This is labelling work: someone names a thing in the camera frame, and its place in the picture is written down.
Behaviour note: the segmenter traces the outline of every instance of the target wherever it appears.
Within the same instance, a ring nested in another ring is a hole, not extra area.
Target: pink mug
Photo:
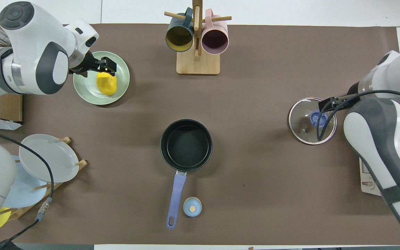
[[[201,34],[201,47],[209,54],[223,53],[229,45],[226,21],[213,22],[212,19],[220,17],[213,14],[212,9],[206,10],[203,32]]]

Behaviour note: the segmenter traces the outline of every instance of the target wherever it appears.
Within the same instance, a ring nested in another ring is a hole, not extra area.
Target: mug
[[[226,21],[213,22],[211,19],[215,17],[220,16],[214,15],[212,9],[206,10],[206,24],[203,25],[201,47],[209,54],[218,55],[228,48],[229,37]]]
[[[166,44],[176,52],[184,52],[191,48],[194,43],[194,23],[192,20],[192,9],[187,8],[184,20],[173,17],[166,32]]]

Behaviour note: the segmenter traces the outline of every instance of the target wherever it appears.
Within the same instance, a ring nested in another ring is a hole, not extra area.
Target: yellow object
[[[1,207],[0,212],[9,209],[8,207]],[[0,215],[0,227],[2,227],[8,220],[8,218],[11,215],[11,211],[10,212],[6,212],[2,215]]]
[[[116,92],[116,77],[106,72],[97,74],[97,87],[105,95],[113,95]]]

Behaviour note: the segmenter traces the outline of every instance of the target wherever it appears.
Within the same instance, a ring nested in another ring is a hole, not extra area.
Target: blue mug
[[[173,17],[166,32],[166,44],[173,51],[184,52],[192,47],[194,43],[194,23],[192,20],[192,9],[187,8],[185,13],[179,13],[186,16],[184,20]]]

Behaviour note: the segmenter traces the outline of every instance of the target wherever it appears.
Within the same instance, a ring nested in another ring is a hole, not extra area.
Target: gray joint cap
[[[0,25],[6,30],[17,30],[26,26],[33,18],[35,9],[29,2],[14,2],[0,13]]]

